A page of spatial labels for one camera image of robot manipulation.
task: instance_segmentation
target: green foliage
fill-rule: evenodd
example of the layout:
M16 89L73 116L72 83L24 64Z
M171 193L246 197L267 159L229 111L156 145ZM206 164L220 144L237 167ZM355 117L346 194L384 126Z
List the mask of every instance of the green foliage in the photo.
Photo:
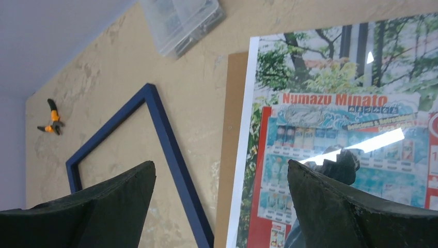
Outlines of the green foliage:
M288 53L287 47L280 43L273 50L259 52L256 81L262 87L282 90L292 86L294 71L286 63Z
M438 32L437 20L436 13L423 14L381 22L374 29L374 49L378 49L379 41L384 46L381 57L377 58L381 68L373 67L373 83L403 83L399 92L421 94L422 111L429 111L438 96L436 80L430 80L431 73L438 73L438 46L432 38ZM379 33L380 25L384 25L383 36Z
M326 94L358 94L362 92L378 93L379 88L375 86L358 87L363 83L364 76L357 76L357 64L347 62L332 63L329 67L320 69L314 79L307 80L307 89L315 93Z
M285 35L293 36L296 40L299 41L310 39L309 34L307 32L293 32L293 33L287 33Z

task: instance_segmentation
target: beige wall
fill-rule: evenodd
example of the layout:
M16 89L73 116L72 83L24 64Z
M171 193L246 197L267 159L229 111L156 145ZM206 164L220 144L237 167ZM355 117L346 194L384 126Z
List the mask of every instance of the beige wall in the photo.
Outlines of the beige wall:
M178 61L157 54L139 4L26 102L27 207L69 194L65 161L146 82L157 85L214 229L227 55L250 36L438 11L437 0L223 0L228 18ZM66 123L57 137L53 98ZM80 165L84 187L144 160L157 183L140 247L196 247L148 110L141 107Z

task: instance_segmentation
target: pliers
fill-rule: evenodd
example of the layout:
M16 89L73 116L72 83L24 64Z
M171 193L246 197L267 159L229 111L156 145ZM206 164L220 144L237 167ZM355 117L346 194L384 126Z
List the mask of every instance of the pliers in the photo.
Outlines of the pliers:
M41 130L43 132L49 132L49 133L56 133L57 135L61 135L61 127L64 126L64 123L62 123L59 119L58 115L58 108L56 107L55 101L52 99L47 99L47 102L50 106L51 111L51 118L52 118L52 124L50 126L38 126L38 130Z

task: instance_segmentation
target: poster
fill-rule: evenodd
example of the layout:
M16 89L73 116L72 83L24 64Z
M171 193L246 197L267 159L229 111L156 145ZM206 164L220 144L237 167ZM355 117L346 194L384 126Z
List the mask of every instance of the poster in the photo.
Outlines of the poster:
M363 150L353 187L438 209L437 18L251 39L227 247L289 248L287 161L328 149Z

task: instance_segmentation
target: plastic storage box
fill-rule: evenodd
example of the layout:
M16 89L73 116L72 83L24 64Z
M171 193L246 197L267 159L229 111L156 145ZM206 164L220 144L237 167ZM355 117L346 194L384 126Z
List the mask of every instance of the plastic storage box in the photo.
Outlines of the plastic storage box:
M225 18L217 0L139 0L157 51L179 58Z

